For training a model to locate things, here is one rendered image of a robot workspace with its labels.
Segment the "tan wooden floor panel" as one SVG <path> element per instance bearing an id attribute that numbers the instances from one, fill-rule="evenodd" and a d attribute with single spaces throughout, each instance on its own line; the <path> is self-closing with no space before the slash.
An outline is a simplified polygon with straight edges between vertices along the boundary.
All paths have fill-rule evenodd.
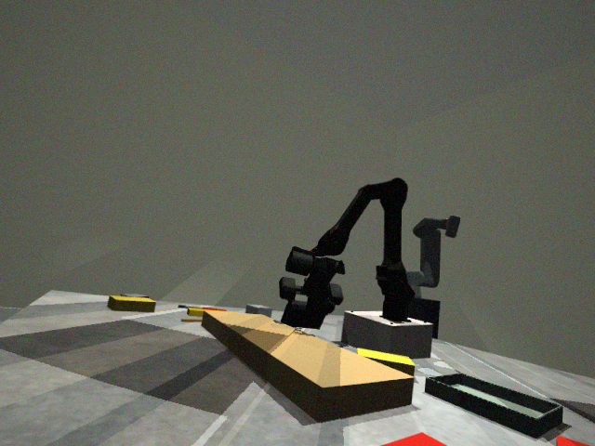
<path id="1" fill-rule="evenodd" d="M 413 376 L 262 314 L 203 313 L 210 334 L 317 423 L 412 404 Z"/>

